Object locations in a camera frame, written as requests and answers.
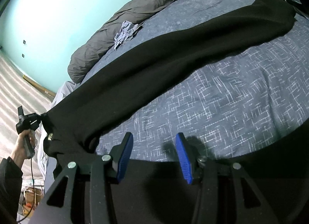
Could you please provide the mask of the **person's left forearm sleeve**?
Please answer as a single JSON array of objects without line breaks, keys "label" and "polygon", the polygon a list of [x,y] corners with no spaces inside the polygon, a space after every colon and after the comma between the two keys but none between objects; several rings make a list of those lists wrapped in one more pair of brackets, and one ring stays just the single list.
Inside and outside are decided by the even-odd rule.
[{"label": "person's left forearm sleeve", "polygon": [[23,172],[11,157],[1,161],[1,214],[5,220],[16,220]]}]

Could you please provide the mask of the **person's left hand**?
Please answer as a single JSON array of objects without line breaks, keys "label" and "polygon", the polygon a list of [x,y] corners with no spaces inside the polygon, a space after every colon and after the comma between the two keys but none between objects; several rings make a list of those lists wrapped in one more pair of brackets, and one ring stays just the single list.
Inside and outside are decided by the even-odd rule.
[{"label": "person's left hand", "polygon": [[22,168],[24,161],[27,159],[26,150],[24,147],[25,137],[29,138],[33,148],[36,146],[35,132],[33,130],[24,130],[18,135],[10,157],[20,169]]}]

